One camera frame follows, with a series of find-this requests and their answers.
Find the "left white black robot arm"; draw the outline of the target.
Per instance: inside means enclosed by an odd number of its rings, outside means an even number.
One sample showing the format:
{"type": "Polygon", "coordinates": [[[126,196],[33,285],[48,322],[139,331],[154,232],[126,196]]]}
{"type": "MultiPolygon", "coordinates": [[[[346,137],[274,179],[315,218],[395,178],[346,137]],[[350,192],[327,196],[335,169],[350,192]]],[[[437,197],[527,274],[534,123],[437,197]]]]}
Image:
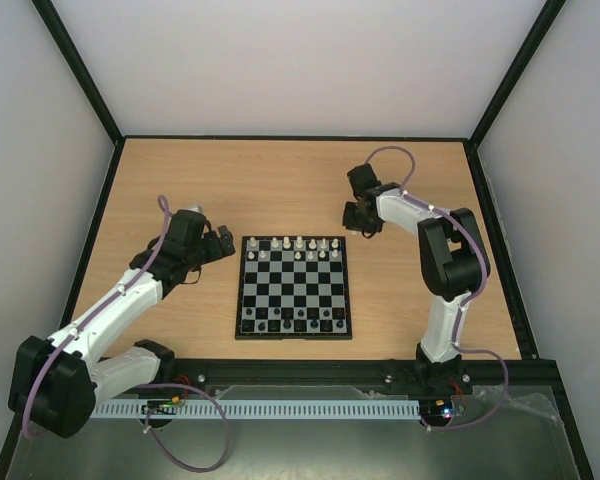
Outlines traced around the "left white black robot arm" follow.
{"type": "Polygon", "coordinates": [[[8,407],[22,431],[32,425],[69,438],[102,403],[173,372],[174,353],[150,340],[111,358],[103,355],[146,311],[164,300],[202,266],[233,255],[234,239],[204,214],[181,209],[165,218],[160,235],[135,255],[117,283],[79,318],[42,339],[19,346],[8,407]]]}

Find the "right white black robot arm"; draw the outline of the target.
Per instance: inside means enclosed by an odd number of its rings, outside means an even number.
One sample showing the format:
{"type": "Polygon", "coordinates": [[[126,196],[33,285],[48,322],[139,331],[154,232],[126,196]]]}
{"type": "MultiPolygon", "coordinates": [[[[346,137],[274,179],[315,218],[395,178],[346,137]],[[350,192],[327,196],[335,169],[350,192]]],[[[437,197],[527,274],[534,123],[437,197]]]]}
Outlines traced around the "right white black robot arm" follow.
{"type": "Polygon", "coordinates": [[[414,377],[435,392],[462,377],[460,337],[468,309],[490,275],[490,265],[473,212],[446,210],[418,199],[398,184],[353,181],[355,200],[345,204],[343,225],[372,236],[386,223],[414,234],[420,270],[432,294],[427,330],[416,347],[414,377]]]}

